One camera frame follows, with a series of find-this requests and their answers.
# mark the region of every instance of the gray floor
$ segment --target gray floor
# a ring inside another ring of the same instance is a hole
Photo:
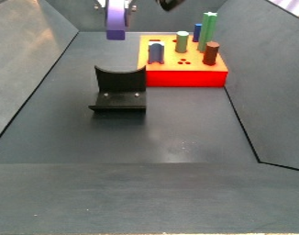
[[[256,163],[223,89],[88,109],[95,64],[136,68],[139,34],[104,37],[79,34],[0,139],[0,233],[299,232],[299,172]]]

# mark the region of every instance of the orange base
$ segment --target orange base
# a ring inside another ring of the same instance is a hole
[[[164,64],[148,64],[148,41],[164,42]],[[141,36],[139,68],[145,65],[147,86],[199,86],[221,87],[225,83],[228,69],[220,55],[216,64],[203,64],[203,54],[197,51],[197,42],[188,37],[187,52],[175,52],[176,36],[145,35]]]

